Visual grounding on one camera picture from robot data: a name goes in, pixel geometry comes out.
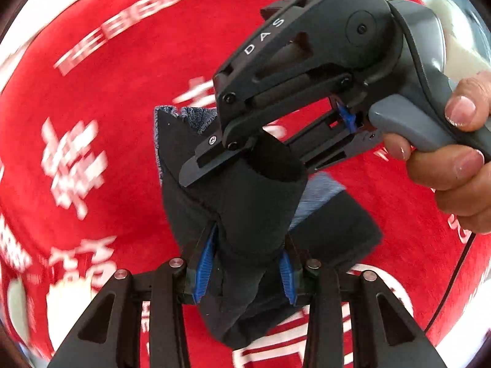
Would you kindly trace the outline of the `right hand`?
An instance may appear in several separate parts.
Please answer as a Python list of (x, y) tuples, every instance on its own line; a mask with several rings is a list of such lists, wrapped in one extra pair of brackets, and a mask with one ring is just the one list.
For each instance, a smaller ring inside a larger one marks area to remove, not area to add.
[[(490, 73), (462, 79), (445, 108), (445, 118), (457, 129), (472, 132), (483, 127), (490, 114)], [(413, 151), (402, 136), (385, 134), (384, 144), (395, 159), (406, 162), (415, 184), (435, 190), (440, 211), (458, 218), (462, 228), (490, 233), (490, 164), (465, 145), (452, 144), (431, 153)]]

